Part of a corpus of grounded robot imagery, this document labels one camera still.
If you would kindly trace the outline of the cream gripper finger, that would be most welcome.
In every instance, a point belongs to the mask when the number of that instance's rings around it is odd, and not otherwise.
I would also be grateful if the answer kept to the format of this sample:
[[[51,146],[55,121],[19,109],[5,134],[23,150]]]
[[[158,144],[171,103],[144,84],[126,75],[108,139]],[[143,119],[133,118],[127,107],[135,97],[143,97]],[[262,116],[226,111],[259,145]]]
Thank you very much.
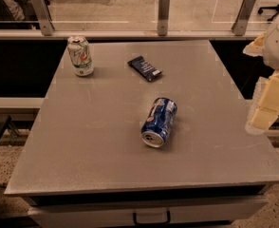
[[[248,113],[248,131],[266,131],[279,117],[279,70],[269,78],[260,77],[255,85]]]
[[[244,47],[243,53],[251,57],[262,56],[265,36],[266,33],[263,32],[256,37],[252,42]]]

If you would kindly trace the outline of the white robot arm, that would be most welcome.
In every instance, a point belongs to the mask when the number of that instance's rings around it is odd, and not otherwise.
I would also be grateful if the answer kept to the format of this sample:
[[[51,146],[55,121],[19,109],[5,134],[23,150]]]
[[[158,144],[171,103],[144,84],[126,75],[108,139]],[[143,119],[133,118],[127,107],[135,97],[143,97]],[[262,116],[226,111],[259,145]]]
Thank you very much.
[[[259,135],[279,117],[279,15],[266,32],[245,46],[243,53],[252,57],[261,56],[264,64],[273,69],[269,78],[258,79],[245,124],[248,133]]]

